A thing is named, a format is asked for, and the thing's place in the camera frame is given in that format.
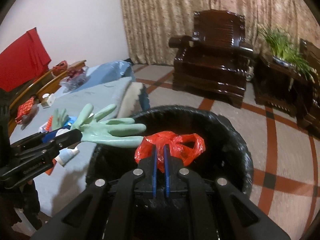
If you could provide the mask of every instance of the black trash can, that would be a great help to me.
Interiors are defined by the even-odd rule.
[[[236,188],[250,196],[253,179],[251,154],[227,118],[187,106],[159,106],[132,117],[136,123],[147,126],[143,136],[164,130],[178,135],[200,135],[206,151],[188,168],[198,172],[204,179],[214,180],[222,173]],[[125,172],[136,168],[134,153],[135,149],[97,145],[90,161],[87,184],[100,178],[106,181],[119,179]],[[157,175],[160,182],[156,199],[138,200],[136,203],[135,236],[141,240],[164,237],[188,239],[186,200],[167,200],[164,197],[164,175],[160,171]]]

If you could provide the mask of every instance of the tiled floor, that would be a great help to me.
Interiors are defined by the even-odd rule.
[[[297,127],[295,118],[257,105],[247,83],[241,109],[220,101],[172,90],[173,67],[134,65],[146,84],[151,106],[185,105],[226,116],[252,154],[251,201],[285,230],[300,239],[320,210],[320,142]]]

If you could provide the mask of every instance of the silver screw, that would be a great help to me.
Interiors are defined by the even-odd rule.
[[[228,183],[228,181],[227,181],[225,178],[219,178],[219,179],[217,180],[217,183],[218,183],[219,185],[221,185],[221,186],[224,186],[224,185],[226,185],[226,184]]]
[[[94,183],[97,187],[102,187],[106,182],[104,179],[97,179],[96,182]]]
[[[142,173],[143,173],[143,170],[142,170],[142,169],[135,169],[135,170],[133,170],[133,174],[134,174],[134,175],[139,176],[139,175],[141,175]]]
[[[189,173],[189,170],[187,168],[182,168],[179,170],[180,174],[187,175]]]

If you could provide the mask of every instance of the beige fabric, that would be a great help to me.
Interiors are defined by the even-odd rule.
[[[229,10],[246,17],[246,41],[261,50],[257,26],[286,29],[320,47],[320,27],[303,0],[121,0],[130,58],[135,63],[172,64],[176,53],[168,41],[174,35],[191,35],[193,12]]]
[[[143,89],[143,84],[138,82],[132,82],[128,87],[119,108],[117,118],[129,117],[141,111],[139,102],[139,95]]]

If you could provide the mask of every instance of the green plant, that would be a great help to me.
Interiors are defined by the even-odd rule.
[[[296,72],[314,82],[311,72],[316,73],[316,70],[310,67],[302,57],[297,46],[290,41],[290,36],[286,31],[278,27],[273,29],[263,27],[259,29],[259,32],[272,50],[273,56],[291,63]]]

